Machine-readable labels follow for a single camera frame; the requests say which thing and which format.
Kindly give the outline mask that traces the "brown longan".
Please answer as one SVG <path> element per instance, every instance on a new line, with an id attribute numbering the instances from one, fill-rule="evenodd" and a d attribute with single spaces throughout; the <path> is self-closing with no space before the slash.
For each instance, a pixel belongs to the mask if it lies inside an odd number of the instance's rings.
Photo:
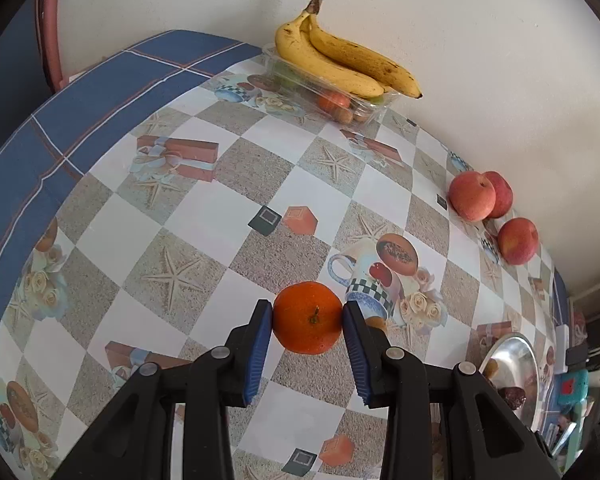
<path id="1" fill-rule="evenodd" d="M 384 333 L 387 333 L 386 320 L 380 316 L 370 316 L 369 318 L 366 318 L 365 323 L 367 326 L 378 328 L 378 330 L 382 330 Z"/>
<path id="2" fill-rule="evenodd" d="M 498 374 L 499 368 L 500 364 L 498 364 L 498 360 L 488 359 L 486 365 L 483 367 L 482 374 L 487 380 L 492 380 Z"/>

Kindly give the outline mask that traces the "orange tangerine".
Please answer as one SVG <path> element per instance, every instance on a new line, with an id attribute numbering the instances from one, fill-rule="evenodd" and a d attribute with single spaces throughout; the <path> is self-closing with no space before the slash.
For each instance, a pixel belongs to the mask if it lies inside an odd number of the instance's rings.
<path id="1" fill-rule="evenodd" d="M 306 281 L 284 288 L 273 304 L 273 333 L 288 351 L 317 356 L 341 334 L 342 303 L 325 285 Z"/>

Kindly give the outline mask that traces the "dark dried date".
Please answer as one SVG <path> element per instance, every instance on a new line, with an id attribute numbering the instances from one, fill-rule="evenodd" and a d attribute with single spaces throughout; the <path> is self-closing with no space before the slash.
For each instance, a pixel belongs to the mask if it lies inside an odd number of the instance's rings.
<path id="1" fill-rule="evenodd" d="M 526 390 L 520 387 L 499 388 L 498 394 L 512 411 L 521 408 L 527 400 Z"/>

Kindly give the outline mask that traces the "steel round basin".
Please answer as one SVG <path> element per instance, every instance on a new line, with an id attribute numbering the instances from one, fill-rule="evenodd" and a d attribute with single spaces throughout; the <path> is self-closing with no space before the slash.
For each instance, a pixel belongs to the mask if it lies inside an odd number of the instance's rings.
<path id="1" fill-rule="evenodd" d="M 489 362 L 498 363 L 498 370 L 491 382 L 496 388 L 519 387 L 526 392 L 526 402 L 517 408 L 516 416 L 524 426 L 537 430 L 541 421 L 539 400 L 538 363 L 530 341 L 521 333 L 511 333 L 501 337 L 486 352 L 479 370 L 483 372 Z"/>

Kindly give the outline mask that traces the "pale red apple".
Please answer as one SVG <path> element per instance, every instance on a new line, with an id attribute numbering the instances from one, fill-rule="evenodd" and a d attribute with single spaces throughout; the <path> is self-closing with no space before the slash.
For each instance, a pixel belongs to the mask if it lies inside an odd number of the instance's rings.
<path id="1" fill-rule="evenodd" d="M 496 193 L 485 174 L 465 171 L 452 180 L 448 199 L 460 218 L 468 222 L 479 222 L 492 212 Z"/>

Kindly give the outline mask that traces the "patterned plastic tablecloth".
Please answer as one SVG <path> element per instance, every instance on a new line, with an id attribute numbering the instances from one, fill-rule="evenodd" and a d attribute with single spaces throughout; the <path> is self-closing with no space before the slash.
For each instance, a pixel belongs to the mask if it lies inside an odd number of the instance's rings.
<path id="1" fill-rule="evenodd" d="M 418 255 L 392 342 L 480 362 L 479 328 L 531 342 L 553 407 L 554 266 L 501 262 L 446 189 L 467 164 L 408 118 L 348 128 L 275 94 L 259 51 L 166 32 L 81 76 L 0 151 L 0 456 L 48 479 L 125 378 L 195 359 L 290 284 L 343 295 L 393 233 Z"/>

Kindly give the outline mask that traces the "large red apple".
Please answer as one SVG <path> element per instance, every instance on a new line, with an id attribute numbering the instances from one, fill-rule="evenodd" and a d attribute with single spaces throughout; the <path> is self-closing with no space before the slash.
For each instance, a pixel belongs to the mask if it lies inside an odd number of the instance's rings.
<path id="1" fill-rule="evenodd" d="M 534 223 L 527 218 L 513 218 L 498 231 L 498 250 L 511 266 L 522 266 L 535 254 L 539 234 Z"/>

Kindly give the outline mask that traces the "white power strip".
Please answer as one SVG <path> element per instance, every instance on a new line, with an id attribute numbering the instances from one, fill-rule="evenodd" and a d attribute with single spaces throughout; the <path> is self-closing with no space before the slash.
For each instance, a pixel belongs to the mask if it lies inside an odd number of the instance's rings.
<path id="1" fill-rule="evenodd" d="M 567 352 L 570 347 L 569 336 L 570 329 L 568 324 L 562 324 L 555 328 L 555 375 L 561 375 L 568 372 Z"/>

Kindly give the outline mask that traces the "dark red apple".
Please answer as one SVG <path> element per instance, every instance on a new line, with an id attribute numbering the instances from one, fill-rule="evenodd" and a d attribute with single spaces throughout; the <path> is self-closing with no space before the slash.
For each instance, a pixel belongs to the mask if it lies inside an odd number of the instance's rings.
<path id="1" fill-rule="evenodd" d="M 483 175 L 491 182 L 495 191 L 495 203 L 489 217 L 493 219 L 502 218 L 513 206 L 513 189 L 496 171 L 486 171 Z"/>

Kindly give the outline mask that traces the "black power adapter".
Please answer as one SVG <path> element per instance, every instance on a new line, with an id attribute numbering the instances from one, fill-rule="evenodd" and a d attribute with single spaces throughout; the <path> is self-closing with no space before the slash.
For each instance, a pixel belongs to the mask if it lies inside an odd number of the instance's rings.
<path id="1" fill-rule="evenodd" d="M 588 342 L 585 340 L 577 346 L 570 347 L 566 351 L 566 365 L 568 370 L 583 370 L 588 362 Z"/>

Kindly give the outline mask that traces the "teal toy box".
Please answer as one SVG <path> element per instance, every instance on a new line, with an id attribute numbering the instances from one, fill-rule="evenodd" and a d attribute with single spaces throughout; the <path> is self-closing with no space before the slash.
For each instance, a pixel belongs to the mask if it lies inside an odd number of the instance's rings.
<path id="1" fill-rule="evenodd" d="M 559 374 L 556 382 L 559 406 L 573 406 L 588 396 L 588 371 L 585 368 Z"/>

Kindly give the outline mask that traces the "clear plastic fruit tray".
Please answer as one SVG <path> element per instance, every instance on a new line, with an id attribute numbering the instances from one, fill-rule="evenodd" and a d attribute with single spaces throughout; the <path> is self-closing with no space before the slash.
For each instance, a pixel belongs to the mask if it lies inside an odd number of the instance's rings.
<path id="1" fill-rule="evenodd" d="M 265 78 L 273 90 L 308 113 L 317 113 L 343 125 L 381 122 L 400 93 L 390 90 L 378 98 L 363 99 L 339 90 L 324 78 L 314 76 L 283 60 L 274 44 L 263 49 Z"/>

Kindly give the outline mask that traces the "banana bunch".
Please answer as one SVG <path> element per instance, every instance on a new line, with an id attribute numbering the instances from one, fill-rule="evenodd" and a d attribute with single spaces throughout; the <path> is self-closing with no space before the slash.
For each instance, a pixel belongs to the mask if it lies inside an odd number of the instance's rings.
<path id="1" fill-rule="evenodd" d="M 281 58 L 362 99 L 376 99 L 391 90 L 412 99 L 422 97 L 419 83 L 406 68 L 322 29 L 317 21 L 322 2 L 310 0 L 294 20 L 276 30 L 274 42 Z"/>

